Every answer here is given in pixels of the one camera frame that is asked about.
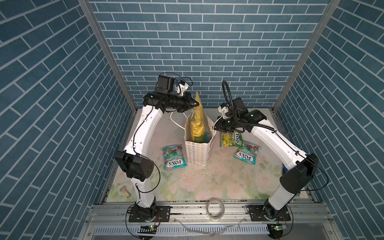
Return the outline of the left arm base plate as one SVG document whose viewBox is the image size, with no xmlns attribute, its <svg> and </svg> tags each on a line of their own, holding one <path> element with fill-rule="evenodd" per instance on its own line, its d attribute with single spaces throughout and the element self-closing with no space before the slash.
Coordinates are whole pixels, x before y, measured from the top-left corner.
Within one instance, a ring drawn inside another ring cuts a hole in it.
<svg viewBox="0 0 384 240">
<path fill-rule="evenodd" d="M 144 223 L 145 221 L 152 221 L 155 217 L 160 217 L 158 221 L 161 223 L 169 222 L 171 215 L 171 206 L 151 206 L 149 208 L 143 208 L 138 205 L 134 205 L 129 210 L 129 222 L 130 223 Z"/>
</svg>

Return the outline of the green Fox's spring tea candy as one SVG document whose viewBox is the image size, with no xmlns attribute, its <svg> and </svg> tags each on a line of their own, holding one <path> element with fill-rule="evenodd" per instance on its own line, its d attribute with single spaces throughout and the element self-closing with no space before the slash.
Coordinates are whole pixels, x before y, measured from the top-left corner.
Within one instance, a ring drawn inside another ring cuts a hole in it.
<svg viewBox="0 0 384 240">
<path fill-rule="evenodd" d="M 220 133 L 220 147 L 241 147 L 243 145 L 243 137 L 241 132 Z"/>
</svg>

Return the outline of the small beige spool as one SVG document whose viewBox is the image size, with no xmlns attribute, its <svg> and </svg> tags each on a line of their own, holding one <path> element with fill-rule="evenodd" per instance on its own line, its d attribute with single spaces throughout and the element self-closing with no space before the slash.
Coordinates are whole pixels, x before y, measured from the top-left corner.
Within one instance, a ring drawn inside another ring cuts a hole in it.
<svg viewBox="0 0 384 240">
<path fill-rule="evenodd" d="M 131 197 L 130 193 L 127 191 L 127 186 L 121 186 L 119 189 L 119 194 L 126 197 L 127 199 Z"/>
</svg>

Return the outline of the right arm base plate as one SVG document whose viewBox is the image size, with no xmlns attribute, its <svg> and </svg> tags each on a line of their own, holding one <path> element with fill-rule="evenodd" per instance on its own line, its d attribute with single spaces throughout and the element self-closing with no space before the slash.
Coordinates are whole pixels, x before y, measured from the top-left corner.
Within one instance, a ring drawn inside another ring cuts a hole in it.
<svg viewBox="0 0 384 240">
<path fill-rule="evenodd" d="M 264 205 L 248 205 L 245 207 L 247 213 L 250 215 L 252 222 L 262 221 L 290 221 L 291 215 L 288 206 L 284 206 L 280 210 L 275 210 L 273 207 Z"/>
</svg>

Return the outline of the aluminium front rail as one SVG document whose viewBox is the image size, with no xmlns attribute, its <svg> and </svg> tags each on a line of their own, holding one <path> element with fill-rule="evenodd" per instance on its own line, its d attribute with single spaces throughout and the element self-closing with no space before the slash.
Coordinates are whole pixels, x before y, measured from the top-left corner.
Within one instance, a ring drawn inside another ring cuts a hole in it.
<svg viewBox="0 0 384 240">
<path fill-rule="evenodd" d="M 86 219 L 86 225 L 121 225 L 129 221 L 127 214 L 131 203 L 106 203 L 93 205 Z M 272 224 L 266 218 L 262 201 L 158 202 L 161 224 L 229 224 L 260 223 Z M 294 201 L 275 219 L 276 223 L 287 224 L 331 224 L 334 222 L 324 203 Z"/>
</svg>

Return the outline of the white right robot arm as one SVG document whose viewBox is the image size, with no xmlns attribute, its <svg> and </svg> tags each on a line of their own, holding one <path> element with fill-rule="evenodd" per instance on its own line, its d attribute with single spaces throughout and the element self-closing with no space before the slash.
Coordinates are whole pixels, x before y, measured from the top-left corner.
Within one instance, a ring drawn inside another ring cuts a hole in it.
<svg viewBox="0 0 384 240">
<path fill-rule="evenodd" d="M 319 163 L 315 154 L 306 154 L 285 138 L 258 110 L 248 111 L 241 98 L 226 100 L 218 107 L 222 115 L 214 130 L 231 133 L 243 129 L 266 144 L 287 168 L 280 184 L 264 203 L 264 215 L 272 221 L 287 210 L 290 202 L 314 178 Z"/>
</svg>

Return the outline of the yellow kettle chips bag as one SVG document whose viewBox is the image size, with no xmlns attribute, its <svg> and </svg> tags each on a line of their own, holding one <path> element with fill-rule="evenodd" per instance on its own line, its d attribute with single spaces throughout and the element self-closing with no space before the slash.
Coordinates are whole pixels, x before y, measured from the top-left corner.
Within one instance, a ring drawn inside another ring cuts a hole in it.
<svg viewBox="0 0 384 240">
<path fill-rule="evenodd" d="M 211 134 L 198 92 L 196 92 L 196 101 L 199 105 L 194 108 L 190 121 L 192 141 L 200 144 L 208 143 L 211 139 Z"/>
</svg>

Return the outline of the clear tape roll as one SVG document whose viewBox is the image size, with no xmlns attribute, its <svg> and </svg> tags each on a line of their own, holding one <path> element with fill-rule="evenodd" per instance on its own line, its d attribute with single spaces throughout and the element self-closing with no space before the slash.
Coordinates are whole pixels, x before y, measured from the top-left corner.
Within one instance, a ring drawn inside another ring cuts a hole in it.
<svg viewBox="0 0 384 240">
<path fill-rule="evenodd" d="M 220 199 L 212 198 L 206 204 L 206 213 L 211 221 L 218 222 L 224 216 L 225 205 Z"/>
</svg>

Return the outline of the white patterned paper bag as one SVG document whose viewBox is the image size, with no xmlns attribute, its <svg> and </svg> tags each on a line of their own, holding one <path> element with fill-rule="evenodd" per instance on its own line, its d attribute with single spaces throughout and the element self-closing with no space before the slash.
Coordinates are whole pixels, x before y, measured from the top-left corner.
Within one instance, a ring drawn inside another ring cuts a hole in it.
<svg viewBox="0 0 384 240">
<path fill-rule="evenodd" d="M 195 141 L 195 137 L 192 135 L 191 120 L 194 116 L 194 111 L 192 111 L 189 116 L 183 114 L 186 117 L 186 123 L 184 126 L 173 120 L 173 113 L 171 113 L 170 119 L 176 126 L 184 130 L 185 150 L 188 164 L 205 167 L 208 163 L 211 149 L 213 148 L 214 142 L 217 138 L 217 131 L 213 129 L 214 122 L 211 120 L 211 118 L 205 112 L 203 113 L 205 131 L 202 143 L 197 143 Z"/>
</svg>

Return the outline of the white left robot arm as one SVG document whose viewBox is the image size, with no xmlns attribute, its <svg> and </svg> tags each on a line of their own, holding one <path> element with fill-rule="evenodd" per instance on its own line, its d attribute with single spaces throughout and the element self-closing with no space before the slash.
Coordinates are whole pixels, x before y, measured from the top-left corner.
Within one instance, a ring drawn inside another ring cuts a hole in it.
<svg viewBox="0 0 384 240">
<path fill-rule="evenodd" d="M 154 189 L 150 183 L 150 176 L 156 169 L 155 163 L 148 157 L 150 141 L 159 120 L 168 109 L 183 113 L 199 106 L 187 91 L 192 85 L 189 77 L 161 73 L 155 90 L 143 97 L 142 112 L 132 137 L 124 149 L 115 155 L 119 167 L 135 189 L 137 200 L 132 209 L 144 221 L 157 214 Z"/>
</svg>

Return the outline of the teal Fox's mint blossom candy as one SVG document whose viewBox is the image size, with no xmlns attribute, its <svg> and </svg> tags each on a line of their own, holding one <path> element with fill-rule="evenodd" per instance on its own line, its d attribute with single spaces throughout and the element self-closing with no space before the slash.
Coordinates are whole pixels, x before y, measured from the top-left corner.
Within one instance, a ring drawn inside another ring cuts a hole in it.
<svg viewBox="0 0 384 240">
<path fill-rule="evenodd" d="M 241 160 L 245 163 L 255 165 L 256 158 L 261 147 L 248 141 L 243 141 L 242 145 L 234 154 L 234 158 Z"/>
</svg>

